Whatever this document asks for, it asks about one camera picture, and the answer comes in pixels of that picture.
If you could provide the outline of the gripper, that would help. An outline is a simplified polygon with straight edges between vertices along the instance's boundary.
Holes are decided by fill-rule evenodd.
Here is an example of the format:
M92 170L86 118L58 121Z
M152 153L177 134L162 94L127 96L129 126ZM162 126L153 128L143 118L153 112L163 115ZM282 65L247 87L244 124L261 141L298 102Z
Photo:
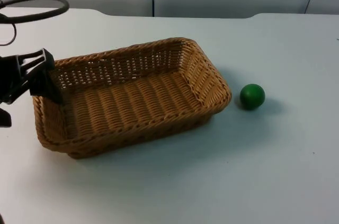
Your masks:
M54 68L53 55L44 48L24 55L1 57L1 103L12 104L26 91L22 87L30 79L30 72ZM62 104L61 91L46 70L37 72L29 80L30 95L45 97L56 104Z

